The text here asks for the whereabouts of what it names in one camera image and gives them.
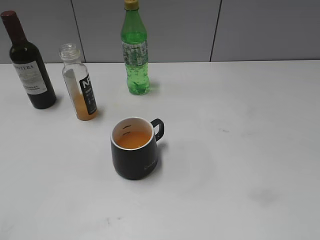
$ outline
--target glass bottle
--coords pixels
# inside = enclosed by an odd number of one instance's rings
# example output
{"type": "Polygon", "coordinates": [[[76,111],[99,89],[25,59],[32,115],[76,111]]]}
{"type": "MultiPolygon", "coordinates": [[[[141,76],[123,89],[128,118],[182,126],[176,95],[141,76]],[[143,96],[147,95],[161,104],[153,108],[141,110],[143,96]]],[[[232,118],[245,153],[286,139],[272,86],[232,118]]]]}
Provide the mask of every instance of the glass bottle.
{"type": "Polygon", "coordinates": [[[27,40],[15,11],[4,11],[1,18],[12,41],[12,64],[32,105],[36,109],[51,107],[57,98],[38,48],[27,40]]]}
{"type": "Polygon", "coordinates": [[[125,19],[121,30],[122,50],[130,93],[144,95],[148,77],[147,30],[139,15],[138,0],[124,0],[125,19]]]}
{"type": "Polygon", "coordinates": [[[59,55],[64,63],[62,75],[79,120],[87,121],[98,114],[94,91],[87,67],[81,63],[81,53],[73,43],[60,47],[59,55]]]}

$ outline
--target bottle cap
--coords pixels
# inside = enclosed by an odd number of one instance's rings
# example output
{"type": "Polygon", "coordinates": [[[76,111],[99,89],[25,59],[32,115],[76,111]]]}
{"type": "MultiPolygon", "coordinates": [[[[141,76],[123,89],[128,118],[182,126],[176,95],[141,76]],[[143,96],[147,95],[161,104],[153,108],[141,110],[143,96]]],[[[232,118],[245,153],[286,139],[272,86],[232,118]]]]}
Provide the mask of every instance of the bottle cap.
{"type": "Polygon", "coordinates": [[[59,48],[59,55],[63,61],[71,61],[78,59],[81,53],[74,43],[66,43],[59,48]]]}
{"type": "Polygon", "coordinates": [[[139,9],[138,0],[124,0],[124,9],[128,11],[134,11],[139,9]]]}
{"type": "Polygon", "coordinates": [[[26,41],[26,35],[15,11],[4,11],[1,13],[1,18],[13,43],[26,41]]]}

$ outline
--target black mug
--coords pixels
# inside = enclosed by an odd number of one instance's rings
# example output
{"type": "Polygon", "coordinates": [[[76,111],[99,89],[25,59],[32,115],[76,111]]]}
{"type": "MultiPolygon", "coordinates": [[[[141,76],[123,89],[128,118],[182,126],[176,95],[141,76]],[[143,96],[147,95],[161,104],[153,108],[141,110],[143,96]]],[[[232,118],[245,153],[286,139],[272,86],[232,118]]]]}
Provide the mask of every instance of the black mug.
{"type": "Polygon", "coordinates": [[[112,161],[116,172],[125,179],[139,180],[150,174],[158,162],[157,141],[165,133],[164,122],[155,119],[149,122],[140,117],[129,117],[119,121],[111,134],[112,161]],[[154,127],[159,125],[155,134],[154,127]],[[148,142],[138,148],[124,148],[117,141],[130,132],[143,132],[150,136],[148,142]]]}

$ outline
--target bottle label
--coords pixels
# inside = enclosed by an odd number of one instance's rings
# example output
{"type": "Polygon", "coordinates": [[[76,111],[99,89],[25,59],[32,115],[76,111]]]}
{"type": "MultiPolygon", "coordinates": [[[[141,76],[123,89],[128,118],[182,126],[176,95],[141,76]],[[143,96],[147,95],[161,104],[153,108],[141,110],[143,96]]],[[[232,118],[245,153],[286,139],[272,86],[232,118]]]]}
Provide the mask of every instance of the bottle label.
{"type": "Polygon", "coordinates": [[[91,115],[97,110],[97,105],[89,75],[87,75],[84,79],[80,80],[79,83],[86,105],[86,109],[88,111],[88,114],[91,115]]]}
{"type": "Polygon", "coordinates": [[[13,63],[13,66],[27,94],[38,95],[48,90],[36,61],[25,64],[13,63]]]}
{"type": "Polygon", "coordinates": [[[147,41],[138,44],[122,42],[124,63],[131,66],[141,66],[148,62],[147,41]]]}

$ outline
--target mug handle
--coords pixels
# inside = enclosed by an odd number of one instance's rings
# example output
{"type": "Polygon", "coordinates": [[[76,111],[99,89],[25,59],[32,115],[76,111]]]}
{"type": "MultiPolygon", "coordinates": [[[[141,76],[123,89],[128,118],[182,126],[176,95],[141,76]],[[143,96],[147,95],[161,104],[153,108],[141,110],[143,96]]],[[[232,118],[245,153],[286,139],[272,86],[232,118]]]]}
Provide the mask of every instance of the mug handle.
{"type": "Polygon", "coordinates": [[[165,124],[163,121],[161,121],[159,118],[156,118],[155,120],[153,120],[151,122],[152,126],[155,128],[157,125],[159,125],[159,131],[158,133],[155,135],[155,140],[158,141],[159,139],[161,139],[163,137],[163,135],[165,134],[165,124]]]}

